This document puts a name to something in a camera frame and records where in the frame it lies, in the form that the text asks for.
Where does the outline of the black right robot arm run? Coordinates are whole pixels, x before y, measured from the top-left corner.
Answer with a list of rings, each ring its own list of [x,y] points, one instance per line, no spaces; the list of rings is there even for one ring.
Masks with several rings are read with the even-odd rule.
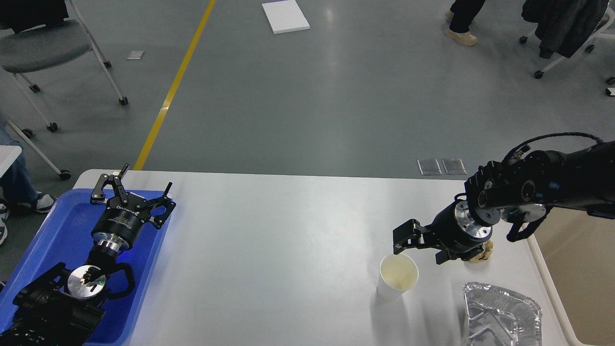
[[[581,210],[614,218],[615,144],[577,132],[595,141],[573,153],[532,151],[529,140],[501,161],[480,166],[464,182],[464,192],[439,212],[429,225],[410,219],[393,230],[393,253],[406,249],[437,249],[437,264],[469,261],[487,251],[492,227],[512,226],[510,242],[529,238],[554,208]]]

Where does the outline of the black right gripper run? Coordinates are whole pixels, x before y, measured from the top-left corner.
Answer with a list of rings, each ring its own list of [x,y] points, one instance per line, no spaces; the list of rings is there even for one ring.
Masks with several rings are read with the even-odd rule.
[[[435,254],[437,265],[449,260],[469,261],[483,250],[483,243],[491,236],[492,228],[475,221],[470,215],[467,201],[458,200],[444,208],[427,226],[422,226],[416,219],[409,219],[395,228],[393,254],[433,246],[440,250]]]

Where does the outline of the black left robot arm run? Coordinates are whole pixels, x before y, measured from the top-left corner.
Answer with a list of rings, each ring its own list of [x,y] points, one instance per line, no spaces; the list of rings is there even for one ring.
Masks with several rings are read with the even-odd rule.
[[[3,346],[120,346],[134,329],[176,202],[129,191],[124,166],[55,202],[1,292]]]

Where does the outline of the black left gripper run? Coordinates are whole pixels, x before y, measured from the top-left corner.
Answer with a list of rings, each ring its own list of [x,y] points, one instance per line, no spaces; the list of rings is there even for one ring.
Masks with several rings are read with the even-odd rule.
[[[103,242],[112,243],[116,251],[131,250],[145,223],[149,222],[160,230],[171,216],[176,202],[169,197],[172,182],[169,182],[160,197],[145,199],[137,194],[127,194],[122,178],[129,169],[125,164],[115,174],[101,174],[90,195],[90,204],[105,204],[106,208],[101,218],[91,231],[95,245]],[[107,199],[103,189],[111,186],[114,197]],[[163,208],[160,214],[152,214],[158,208]]]

